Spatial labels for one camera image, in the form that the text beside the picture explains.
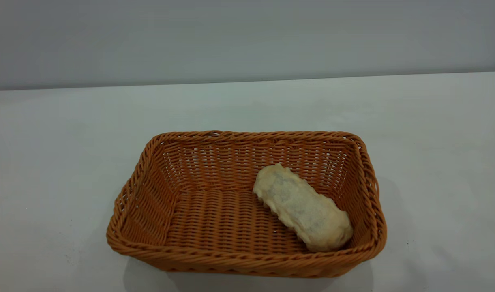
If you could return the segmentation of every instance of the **wicker basket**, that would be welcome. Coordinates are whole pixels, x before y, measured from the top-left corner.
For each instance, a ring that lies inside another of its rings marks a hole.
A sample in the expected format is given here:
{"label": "wicker basket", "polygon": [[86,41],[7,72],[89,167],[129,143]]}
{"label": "wicker basket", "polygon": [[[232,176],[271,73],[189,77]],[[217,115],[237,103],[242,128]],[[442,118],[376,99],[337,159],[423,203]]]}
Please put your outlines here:
{"label": "wicker basket", "polygon": [[[278,162],[349,213],[354,235],[341,250],[311,253],[252,194],[257,172]],[[337,277],[383,249],[386,223],[356,135],[165,133],[116,199],[107,240],[165,271]]]}

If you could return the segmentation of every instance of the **gray wall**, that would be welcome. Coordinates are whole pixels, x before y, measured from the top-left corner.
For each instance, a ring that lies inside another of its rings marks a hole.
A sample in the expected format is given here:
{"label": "gray wall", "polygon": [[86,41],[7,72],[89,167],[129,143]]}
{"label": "gray wall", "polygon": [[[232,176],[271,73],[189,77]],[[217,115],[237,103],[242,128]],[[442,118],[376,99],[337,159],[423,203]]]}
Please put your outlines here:
{"label": "gray wall", "polygon": [[495,70],[495,0],[0,0],[0,89]]}

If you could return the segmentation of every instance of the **food item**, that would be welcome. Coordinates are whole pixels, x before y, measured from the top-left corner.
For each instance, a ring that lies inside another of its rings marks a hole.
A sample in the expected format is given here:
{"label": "food item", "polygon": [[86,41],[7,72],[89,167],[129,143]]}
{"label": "food item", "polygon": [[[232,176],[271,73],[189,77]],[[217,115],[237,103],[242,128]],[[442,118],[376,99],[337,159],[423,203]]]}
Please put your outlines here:
{"label": "food item", "polygon": [[253,192],[310,251],[334,251],[353,234],[345,211],[279,163],[258,172]]}

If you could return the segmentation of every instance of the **basket bottom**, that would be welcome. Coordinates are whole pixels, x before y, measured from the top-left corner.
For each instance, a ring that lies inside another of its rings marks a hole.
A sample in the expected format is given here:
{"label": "basket bottom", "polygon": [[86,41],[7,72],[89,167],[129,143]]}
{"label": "basket bottom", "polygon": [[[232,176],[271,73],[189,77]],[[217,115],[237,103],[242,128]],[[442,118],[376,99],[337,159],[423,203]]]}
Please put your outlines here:
{"label": "basket bottom", "polygon": [[181,192],[166,245],[257,255],[311,253],[250,189]]}

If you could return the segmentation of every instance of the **rectangular basket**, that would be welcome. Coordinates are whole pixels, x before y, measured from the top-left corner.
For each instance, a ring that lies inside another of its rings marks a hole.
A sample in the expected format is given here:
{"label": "rectangular basket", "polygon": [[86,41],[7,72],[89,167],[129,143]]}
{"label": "rectangular basket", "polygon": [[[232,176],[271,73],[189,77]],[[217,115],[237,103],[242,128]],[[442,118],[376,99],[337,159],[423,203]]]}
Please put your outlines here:
{"label": "rectangular basket", "polygon": [[[348,212],[354,235],[311,253],[253,194],[256,174],[280,162]],[[386,242],[366,146],[342,132],[165,133],[145,147],[114,204],[114,251],[165,271],[337,277]]]}

